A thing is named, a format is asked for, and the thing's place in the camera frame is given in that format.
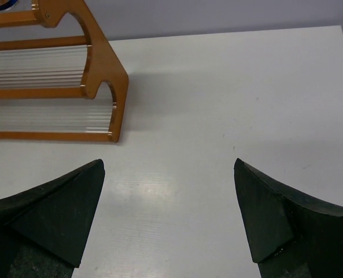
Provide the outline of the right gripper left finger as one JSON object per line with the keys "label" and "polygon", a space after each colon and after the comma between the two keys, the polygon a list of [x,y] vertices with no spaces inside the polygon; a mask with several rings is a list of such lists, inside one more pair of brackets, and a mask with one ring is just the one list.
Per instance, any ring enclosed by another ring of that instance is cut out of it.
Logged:
{"label": "right gripper left finger", "polygon": [[0,199],[0,277],[72,277],[105,179],[96,159],[55,180]]}

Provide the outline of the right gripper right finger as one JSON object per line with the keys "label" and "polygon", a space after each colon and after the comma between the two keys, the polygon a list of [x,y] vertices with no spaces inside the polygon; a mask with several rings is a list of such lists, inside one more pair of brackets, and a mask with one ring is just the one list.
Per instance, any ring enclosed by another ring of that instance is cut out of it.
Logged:
{"label": "right gripper right finger", "polygon": [[343,207],[285,185],[241,159],[234,182],[261,277],[343,277]]}

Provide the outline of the energy drink can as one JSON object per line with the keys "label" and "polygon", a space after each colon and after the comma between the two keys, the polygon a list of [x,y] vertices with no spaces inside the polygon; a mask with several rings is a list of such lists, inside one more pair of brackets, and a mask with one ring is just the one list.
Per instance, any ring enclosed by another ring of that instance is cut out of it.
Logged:
{"label": "energy drink can", "polygon": [[1,7],[3,6],[7,6],[7,7],[10,7],[10,6],[13,6],[17,3],[17,0],[0,0],[0,9]]}

